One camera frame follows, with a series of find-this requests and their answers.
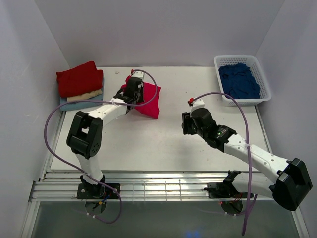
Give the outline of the pink t shirt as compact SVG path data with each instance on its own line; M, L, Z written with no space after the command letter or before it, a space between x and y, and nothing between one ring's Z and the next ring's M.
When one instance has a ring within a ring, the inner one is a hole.
M143 102L140 104L134 105L134 109L139 113L150 117L152 119L158 119L160 114L159 109L159 94L161 87L155 86L154 84L145 83L143 89Z

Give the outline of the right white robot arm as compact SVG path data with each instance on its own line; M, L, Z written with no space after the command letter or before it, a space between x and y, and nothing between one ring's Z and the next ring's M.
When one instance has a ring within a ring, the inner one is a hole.
M248 145L235 130L217 124L205 108L183 113L182 129L185 135L198 135L208 146L251 163L259 171L251 176L237 170L228 171L222 182L208 184L206 190L210 197L246 197L249 192L272 198L281 207L295 211L313 187L302 160L287 160L256 145Z

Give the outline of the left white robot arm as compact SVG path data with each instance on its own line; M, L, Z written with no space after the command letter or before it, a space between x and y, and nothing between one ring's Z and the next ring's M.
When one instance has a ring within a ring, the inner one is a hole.
M97 153L102 145L103 126L127 114L137 103L143 102L143 77L131 76L126 86L111 99L110 104L88 113L78 111L72 121L66 144L79 160L83 175L81 183L92 197L101 197L100 182L105 177L100 169Z

